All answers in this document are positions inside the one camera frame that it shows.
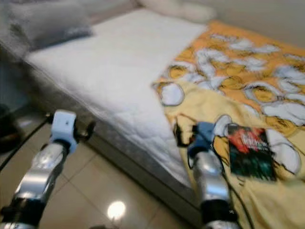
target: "bedsheet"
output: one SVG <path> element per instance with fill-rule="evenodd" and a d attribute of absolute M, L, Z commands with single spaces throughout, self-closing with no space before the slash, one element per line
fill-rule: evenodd
<path fill-rule="evenodd" d="M 44 72 L 40 83 L 51 81 L 190 186 L 150 85 L 205 28 L 138 9 L 94 26 L 92 37 L 33 52 L 26 61 Z"/>
<path fill-rule="evenodd" d="M 305 228 L 305 50 L 214 21 L 153 87 L 173 130 L 180 126 L 184 143 L 189 142 L 194 124 L 206 122 L 203 135 L 222 159 L 256 228 Z M 234 132 L 230 126 L 258 129 Z M 253 155 L 264 145 L 262 129 L 272 162 L 248 157 L 246 168 L 252 168 L 255 176 L 233 173 L 237 162 L 231 161 L 236 157 L 230 156 L 229 141 L 245 157 Z M 249 133 L 254 140 L 248 141 Z M 186 149 L 180 153 L 193 181 Z M 233 197 L 241 225 L 249 228 L 240 202 Z"/>

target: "book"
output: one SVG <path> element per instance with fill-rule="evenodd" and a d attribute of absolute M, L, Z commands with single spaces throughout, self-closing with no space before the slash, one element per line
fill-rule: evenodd
<path fill-rule="evenodd" d="M 272 152 L 263 128 L 228 126 L 231 173 L 275 181 Z"/>

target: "bed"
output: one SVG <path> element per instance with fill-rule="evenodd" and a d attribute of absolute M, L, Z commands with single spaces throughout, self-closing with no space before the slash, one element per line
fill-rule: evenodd
<path fill-rule="evenodd" d="M 199 227 L 195 193 L 151 84 L 206 26 L 141 8 L 93 29 L 92 37 L 29 54 L 23 87 L 45 111 L 97 120 L 90 144 Z"/>

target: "cartoon print blanket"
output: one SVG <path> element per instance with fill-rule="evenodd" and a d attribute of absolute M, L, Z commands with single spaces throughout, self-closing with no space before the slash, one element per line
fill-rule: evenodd
<path fill-rule="evenodd" d="M 305 50 L 214 21 L 153 86 L 185 143 L 194 123 L 214 124 L 213 147 L 256 228 L 305 228 Z M 229 124 L 266 129 L 276 182 L 230 172 Z M 235 197 L 234 205 L 249 228 Z"/>

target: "yellow blanket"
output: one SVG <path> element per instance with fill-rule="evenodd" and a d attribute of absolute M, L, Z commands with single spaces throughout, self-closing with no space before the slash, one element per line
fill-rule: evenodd
<path fill-rule="evenodd" d="M 185 143 L 194 123 L 215 124 L 213 146 L 256 228 L 305 229 L 305 50 L 214 21 L 154 87 L 169 122 L 182 127 Z M 266 129 L 276 182 L 231 174 L 231 123 Z M 186 161 L 186 150 L 180 151 Z M 234 205 L 249 228 L 235 197 Z"/>

